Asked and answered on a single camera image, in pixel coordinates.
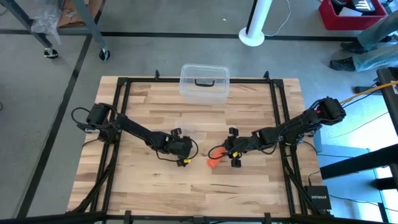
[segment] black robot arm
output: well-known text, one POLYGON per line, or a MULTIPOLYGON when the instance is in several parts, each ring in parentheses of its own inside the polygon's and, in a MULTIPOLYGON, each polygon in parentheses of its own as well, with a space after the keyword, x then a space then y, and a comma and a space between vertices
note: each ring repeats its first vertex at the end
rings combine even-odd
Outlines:
POLYGON ((147 146, 156 151, 159 159, 162 159, 159 157, 159 152, 163 154, 173 154, 178 157, 178 159, 173 162, 177 162, 178 166, 184 167, 190 162, 190 159, 197 154, 196 152, 194 156, 189 157, 194 140, 188 136, 183 136, 181 138, 180 128, 171 130, 171 134, 162 131, 150 131, 130 120, 125 114, 118 113, 113 106, 105 103, 94 104, 92 109, 88 112, 89 114, 86 118, 87 124, 76 121, 73 114, 72 118, 78 123, 77 126, 82 130, 98 129, 98 139, 101 141, 115 143, 119 138, 119 133, 123 130, 143 140, 147 146), (111 111, 114 114, 114 119, 109 122, 108 116, 111 111))
POLYGON ((305 133, 312 133, 319 130, 322 125, 333 125, 339 123, 346 116, 343 107, 339 101, 326 97, 317 100, 314 104, 302 114, 277 126, 262 128, 252 132, 250 137, 238 137, 239 132, 235 128, 230 128, 229 136, 223 146, 226 149, 226 156, 229 156, 233 167, 240 167, 239 158, 242 153, 253 150, 262 151, 265 154, 272 154, 275 151, 278 142, 287 145, 297 144, 302 141, 305 133))

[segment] wooden table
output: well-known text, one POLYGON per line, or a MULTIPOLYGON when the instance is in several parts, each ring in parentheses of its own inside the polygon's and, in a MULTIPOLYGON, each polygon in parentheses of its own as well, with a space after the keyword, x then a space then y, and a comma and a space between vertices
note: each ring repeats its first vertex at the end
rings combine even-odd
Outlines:
MULTIPOLYGON (((97 103, 112 103, 117 79, 101 79, 97 103)), ((284 79, 284 83, 290 117, 297 116, 305 109, 300 83, 298 79, 284 79)), ((279 94, 277 97, 283 118, 279 94)), ((133 83, 126 115, 153 131, 169 133, 182 128, 184 135, 196 140, 199 153, 188 166, 177 167, 174 162, 158 160, 143 141, 123 133, 109 214, 123 215, 131 210, 135 215, 263 217, 269 212, 272 217, 290 217, 279 148, 270 156, 259 151, 244 155, 242 168, 230 167, 228 158, 215 169, 206 163, 207 152, 226 139, 229 127, 238 128, 240 136, 248 136, 253 130, 275 126, 269 85, 231 84, 226 104, 205 106, 187 104, 178 92, 178 83, 133 83)), ((96 137, 88 134, 86 141, 96 137)), ((97 141, 83 148, 69 210, 94 186, 102 146, 97 141)), ((317 156, 307 144, 298 146, 297 155, 306 185, 308 175, 319 171, 317 156)), ((173 155, 160 156, 175 159, 173 155)), ((318 174, 312 175, 311 181, 322 184, 318 174)), ((293 184, 292 188, 299 213, 298 194, 293 184)))

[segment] clear plastic container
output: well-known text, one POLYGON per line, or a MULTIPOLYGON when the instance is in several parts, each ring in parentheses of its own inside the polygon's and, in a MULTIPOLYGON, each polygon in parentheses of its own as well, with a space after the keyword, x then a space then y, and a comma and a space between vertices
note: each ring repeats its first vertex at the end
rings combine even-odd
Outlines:
POLYGON ((181 69, 180 93, 190 97, 191 103, 224 103, 229 95, 229 69, 185 64, 181 69))

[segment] red bin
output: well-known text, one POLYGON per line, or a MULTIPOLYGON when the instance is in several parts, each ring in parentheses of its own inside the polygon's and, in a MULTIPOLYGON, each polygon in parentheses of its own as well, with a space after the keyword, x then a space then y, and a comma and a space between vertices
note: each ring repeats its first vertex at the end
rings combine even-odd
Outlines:
POLYGON ((371 1, 376 9, 374 16, 338 16, 333 9, 331 0, 323 0, 319 7, 319 13, 328 30, 365 30, 387 16, 379 0, 371 1))

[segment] cardboard box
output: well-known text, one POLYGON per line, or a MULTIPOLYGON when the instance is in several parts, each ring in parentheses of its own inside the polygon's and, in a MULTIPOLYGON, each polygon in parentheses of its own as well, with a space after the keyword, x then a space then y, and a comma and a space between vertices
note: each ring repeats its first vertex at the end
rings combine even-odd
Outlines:
MULTIPOLYGON (((100 11, 100 7, 102 5, 103 0, 89 0, 88 9, 90 10, 90 14, 94 19, 95 16, 100 11)), ((58 22, 58 27, 71 27, 71 26, 85 26, 83 19, 79 16, 78 11, 72 0, 65 0, 62 7, 62 15, 58 22)))

